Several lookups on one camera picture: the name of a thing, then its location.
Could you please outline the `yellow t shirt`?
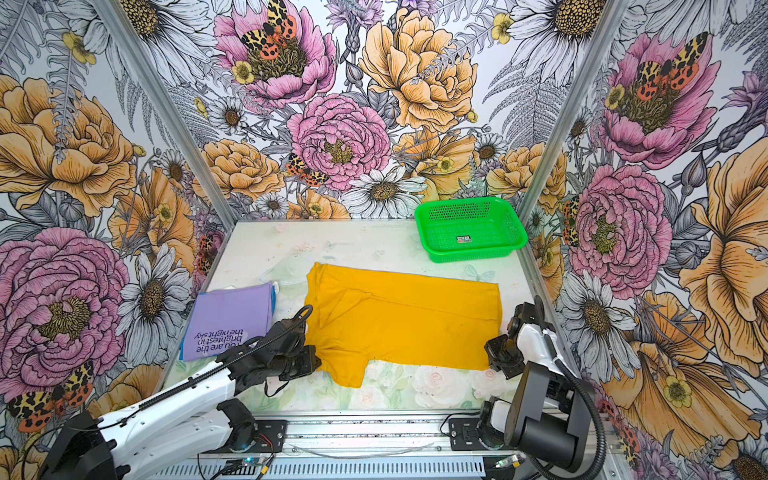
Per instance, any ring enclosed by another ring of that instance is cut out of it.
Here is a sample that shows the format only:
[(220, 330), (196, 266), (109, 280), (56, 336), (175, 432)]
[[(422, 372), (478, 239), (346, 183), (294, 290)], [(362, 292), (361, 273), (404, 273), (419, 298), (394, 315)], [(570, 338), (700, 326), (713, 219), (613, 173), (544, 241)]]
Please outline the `yellow t shirt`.
[(501, 328), (493, 283), (315, 264), (307, 276), (313, 312), (306, 340), (322, 370), (361, 387), (372, 361), (484, 370), (486, 342)]

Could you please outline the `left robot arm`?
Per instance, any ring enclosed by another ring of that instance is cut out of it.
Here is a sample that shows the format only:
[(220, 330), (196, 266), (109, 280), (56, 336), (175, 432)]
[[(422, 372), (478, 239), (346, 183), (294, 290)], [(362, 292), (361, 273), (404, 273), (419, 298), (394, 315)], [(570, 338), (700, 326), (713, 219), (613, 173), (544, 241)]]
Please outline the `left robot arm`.
[(249, 448), (255, 420), (242, 392), (276, 378), (314, 373), (321, 361), (305, 342), (309, 306), (263, 336), (227, 349), (196, 374), (146, 400), (95, 417), (85, 412), (61, 428), (40, 479), (146, 479), (198, 453)]

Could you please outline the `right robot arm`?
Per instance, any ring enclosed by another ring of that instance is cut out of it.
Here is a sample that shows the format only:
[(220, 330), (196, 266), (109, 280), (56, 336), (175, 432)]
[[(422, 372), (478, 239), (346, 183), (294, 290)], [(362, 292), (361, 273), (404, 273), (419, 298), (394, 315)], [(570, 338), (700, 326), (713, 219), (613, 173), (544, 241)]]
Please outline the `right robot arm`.
[(484, 402), (477, 430), (492, 449), (517, 450), (542, 467), (575, 473), (583, 463), (594, 404), (556, 341), (539, 296), (515, 307), (507, 332), (484, 349), (490, 368), (518, 385), (512, 400)]

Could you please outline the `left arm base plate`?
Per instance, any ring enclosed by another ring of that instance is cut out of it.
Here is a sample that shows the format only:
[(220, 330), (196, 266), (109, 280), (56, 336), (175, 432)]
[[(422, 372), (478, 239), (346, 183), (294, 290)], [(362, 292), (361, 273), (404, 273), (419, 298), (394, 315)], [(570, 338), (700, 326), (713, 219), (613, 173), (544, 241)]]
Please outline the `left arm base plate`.
[(285, 420), (255, 420), (233, 429), (228, 448), (234, 453), (280, 453), (287, 436)]

